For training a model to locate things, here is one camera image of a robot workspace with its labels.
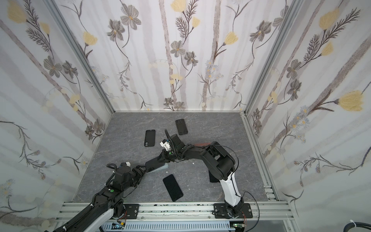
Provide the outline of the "light blue phone case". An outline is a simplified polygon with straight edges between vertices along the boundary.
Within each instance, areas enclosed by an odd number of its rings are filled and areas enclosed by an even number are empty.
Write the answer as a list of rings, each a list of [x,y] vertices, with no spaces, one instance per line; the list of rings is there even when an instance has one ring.
[[[169,167],[168,163],[164,163],[162,166],[150,171],[149,173],[153,173],[153,172],[157,172],[157,171],[161,171],[161,170],[164,170],[164,169],[167,169]]]

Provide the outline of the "black phone case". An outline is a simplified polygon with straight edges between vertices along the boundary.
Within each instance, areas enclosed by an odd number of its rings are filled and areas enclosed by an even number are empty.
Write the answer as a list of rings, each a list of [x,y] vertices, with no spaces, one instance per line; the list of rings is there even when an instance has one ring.
[[[156,131],[155,130],[146,130],[145,134],[145,147],[154,147],[156,142]]]

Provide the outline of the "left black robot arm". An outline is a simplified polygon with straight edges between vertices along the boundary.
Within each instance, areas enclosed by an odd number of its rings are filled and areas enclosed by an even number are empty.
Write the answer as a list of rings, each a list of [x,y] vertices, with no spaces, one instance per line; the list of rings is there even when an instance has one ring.
[[[71,220],[56,228],[55,232],[95,232],[111,218],[125,215],[124,193],[140,184],[146,173],[146,167],[138,165],[132,168],[127,162],[119,166],[109,163],[106,167],[113,172],[104,184],[104,188],[92,197],[88,206]]]

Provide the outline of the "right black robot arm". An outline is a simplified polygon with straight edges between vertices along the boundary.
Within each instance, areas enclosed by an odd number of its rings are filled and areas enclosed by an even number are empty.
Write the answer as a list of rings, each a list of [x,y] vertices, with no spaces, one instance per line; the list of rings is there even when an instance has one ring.
[[[224,192],[224,204],[214,206],[216,218],[252,218],[251,206],[244,202],[235,180],[235,159],[218,142],[193,145],[183,143],[178,135],[168,136],[160,142],[162,152],[158,158],[161,162],[181,162],[201,160],[210,174],[219,180]]]

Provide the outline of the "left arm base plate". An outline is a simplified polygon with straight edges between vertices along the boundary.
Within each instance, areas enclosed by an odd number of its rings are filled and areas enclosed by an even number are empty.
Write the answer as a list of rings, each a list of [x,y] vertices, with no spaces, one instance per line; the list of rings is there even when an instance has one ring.
[[[137,219],[139,204],[123,204],[124,213],[120,219]]]

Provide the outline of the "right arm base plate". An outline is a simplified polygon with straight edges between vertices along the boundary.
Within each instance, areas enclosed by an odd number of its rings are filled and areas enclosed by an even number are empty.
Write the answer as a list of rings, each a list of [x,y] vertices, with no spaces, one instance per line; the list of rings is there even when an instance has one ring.
[[[213,215],[217,219],[253,218],[252,209],[248,203],[242,205],[238,214],[233,214],[232,210],[225,203],[215,203],[213,204]]]

